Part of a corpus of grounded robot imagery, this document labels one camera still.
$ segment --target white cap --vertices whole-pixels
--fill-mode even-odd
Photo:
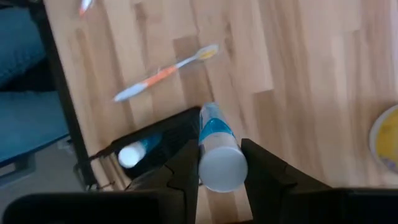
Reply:
[[[124,168],[132,168],[144,158],[145,154],[145,147],[140,142],[134,142],[119,152],[119,163]]]
[[[199,163],[201,181],[215,192],[225,193],[237,190],[244,183],[247,175],[246,158],[236,144],[208,150]]]

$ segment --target black metal frame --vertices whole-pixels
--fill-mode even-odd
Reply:
[[[47,57],[50,62],[50,69],[55,81],[55,86],[60,97],[63,112],[67,121],[70,137],[73,141],[75,154],[78,161],[85,161],[88,159],[87,150],[81,135],[81,130],[75,108],[69,93],[67,80],[63,72],[62,64],[58,55],[57,46],[52,35],[50,23],[45,11],[43,0],[25,0],[25,4],[21,1],[17,1],[20,6],[27,6],[30,11],[32,20],[36,23],[40,37],[43,41]],[[83,177],[84,184],[86,186],[98,185],[98,182],[94,176],[91,166],[83,166],[80,169],[81,176]]]

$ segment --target chair leg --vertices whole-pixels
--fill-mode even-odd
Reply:
[[[15,161],[15,170],[0,176],[0,188],[27,177],[36,170],[35,154],[31,154]]]

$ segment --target toothbrush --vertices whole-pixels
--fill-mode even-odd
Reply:
[[[181,62],[176,63],[175,65],[172,65],[165,69],[162,69],[156,75],[149,77],[149,78],[145,79],[144,81],[136,83],[135,85],[123,90],[122,92],[120,92],[119,94],[117,94],[114,97],[114,101],[116,101],[116,102],[124,101],[132,96],[135,96],[138,93],[144,91],[146,88],[171,76],[171,74],[173,74],[179,68],[187,65],[188,63],[191,63],[195,60],[206,60],[206,59],[211,58],[212,56],[216,55],[217,53],[218,53],[218,45],[216,45],[216,44],[204,47],[204,48],[200,49],[194,56],[189,57],[185,60],[182,60]]]
[[[86,11],[93,6],[94,0],[81,0],[81,5],[79,9],[80,17],[83,17]]]

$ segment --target wooden floor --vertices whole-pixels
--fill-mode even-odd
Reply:
[[[217,101],[238,138],[251,138],[332,186],[398,184],[368,149],[373,121],[398,100],[396,0],[46,0],[89,154],[112,140]],[[125,102],[116,93],[149,70],[219,44]],[[104,161],[105,184],[125,181]],[[200,189],[197,223],[251,218],[244,189]]]

